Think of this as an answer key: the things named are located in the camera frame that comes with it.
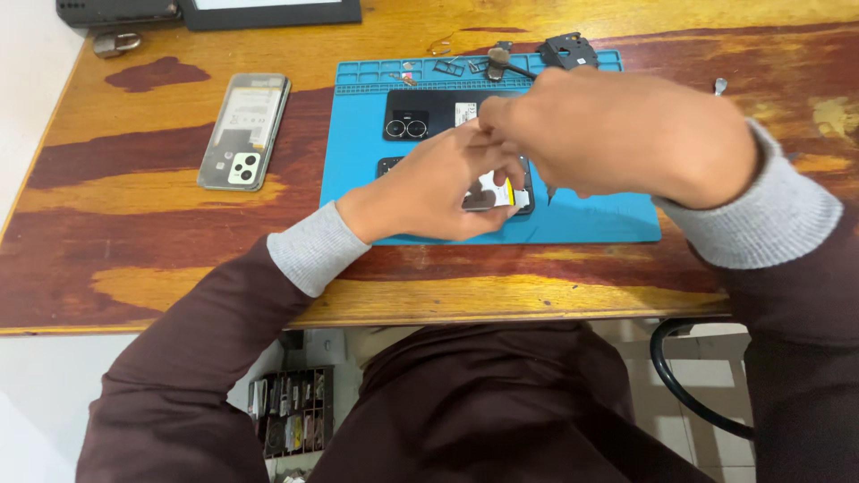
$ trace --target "brown sleeve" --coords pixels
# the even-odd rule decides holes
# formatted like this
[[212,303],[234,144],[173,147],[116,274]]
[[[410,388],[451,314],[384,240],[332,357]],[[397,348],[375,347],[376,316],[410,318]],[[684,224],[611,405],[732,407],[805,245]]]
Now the brown sleeve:
[[719,273],[748,326],[758,481],[859,474],[859,226],[847,208],[800,259]]
[[312,300],[271,260],[265,237],[212,270],[102,378],[77,479],[267,480],[251,420],[227,392]]

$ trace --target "padlock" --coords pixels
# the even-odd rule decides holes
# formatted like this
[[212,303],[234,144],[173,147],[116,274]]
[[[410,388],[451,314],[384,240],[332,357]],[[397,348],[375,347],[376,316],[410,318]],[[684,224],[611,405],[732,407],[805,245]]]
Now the padlock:
[[113,32],[101,34],[93,39],[93,52],[99,58],[118,57],[140,45],[140,35],[137,34],[115,34]]

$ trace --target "gray cuff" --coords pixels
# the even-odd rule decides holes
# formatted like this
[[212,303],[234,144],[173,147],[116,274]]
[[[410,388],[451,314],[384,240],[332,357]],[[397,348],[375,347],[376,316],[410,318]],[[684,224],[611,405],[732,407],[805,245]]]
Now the gray cuff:
[[729,205],[708,211],[653,197],[701,256],[715,266],[764,268],[798,259],[817,248],[838,224],[844,206],[797,173],[778,142],[747,120],[764,156],[752,187]]
[[322,295],[329,282],[370,250],[343,223],[333,201],[292,228],[270,234],[265,245],[283,275],[311,297]]

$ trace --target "person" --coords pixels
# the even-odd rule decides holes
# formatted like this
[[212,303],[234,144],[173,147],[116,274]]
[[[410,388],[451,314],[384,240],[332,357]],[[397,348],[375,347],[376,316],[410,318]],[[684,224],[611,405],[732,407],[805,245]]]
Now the person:
[[[513,153],[580,196],[653,195],[721,277],[752,336],[758,481],[859,474],[856,210],[727,99],[582,67],[490,98],[477,121],[212,270],[104,375],[77,478],[264,481],[228,390],[372,242],[498,229],[512,209],[460,203],[492,169],[520,186]],[[582,324],[425,327],[369,362],[310,481],[709,480],[635,425],[630,394],[619,354]]]

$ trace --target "camera lens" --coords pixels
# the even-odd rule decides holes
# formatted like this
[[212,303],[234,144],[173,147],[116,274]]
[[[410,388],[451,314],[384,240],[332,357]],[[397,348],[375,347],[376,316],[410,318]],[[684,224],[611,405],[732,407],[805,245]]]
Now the camera lens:
[[405,123],[403,121],[394,119],[393,121],[387,123],[385,126],[385,132],[387,132],[388,136],[393,138],[399,138],[405,132]]
[[420,138],[427,133],[427,125],[424,124],[423,121],[412,121],[409,123],[409,126],[405,128],[405,131],[413,138]]

